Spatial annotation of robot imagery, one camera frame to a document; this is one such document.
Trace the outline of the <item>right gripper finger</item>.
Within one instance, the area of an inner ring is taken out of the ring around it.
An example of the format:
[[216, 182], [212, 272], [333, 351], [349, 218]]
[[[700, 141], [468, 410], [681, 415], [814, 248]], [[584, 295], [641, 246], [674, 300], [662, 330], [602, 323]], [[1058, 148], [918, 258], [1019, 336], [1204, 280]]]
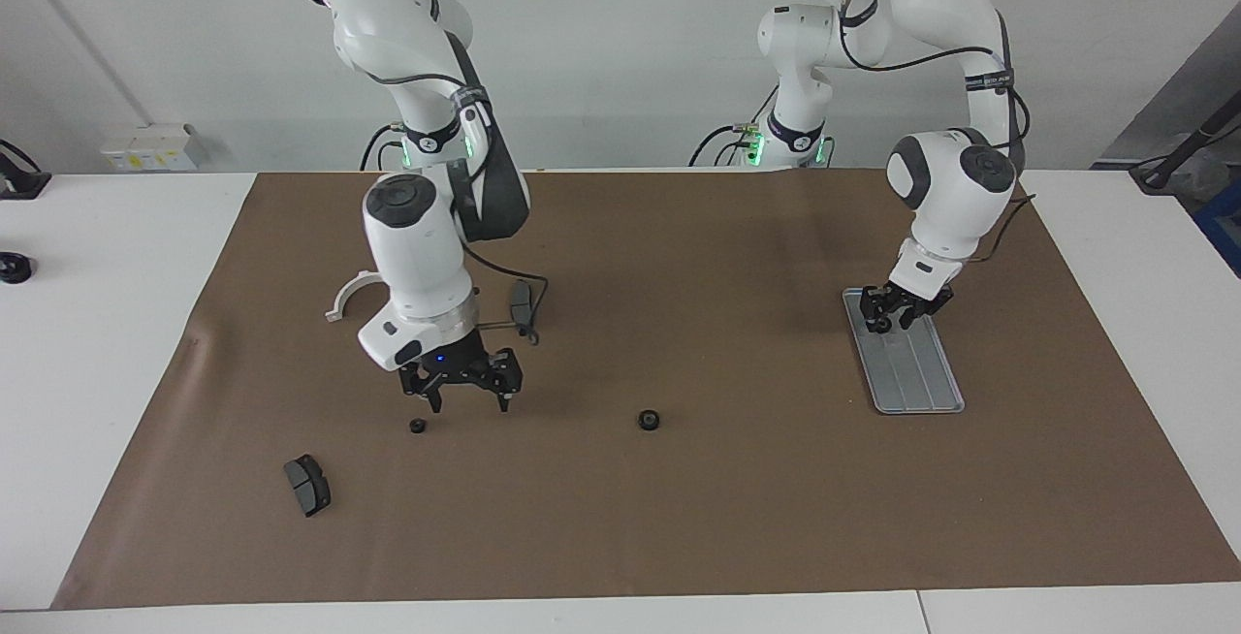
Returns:
[[513, 347], [504, 347], [488, 356], [482, 373], [482, 387], [495, 396], [501, 412], [509, 412], [511, 400], [522, 390], [522, 366]]
[[433, 414], [441, 413], [443, 403], [441, 387], [444, 381], [443, 373], [427, 372], [417, 362], [400, 368], [400, 385], [402, 385], [405, 395], [424, 400]]

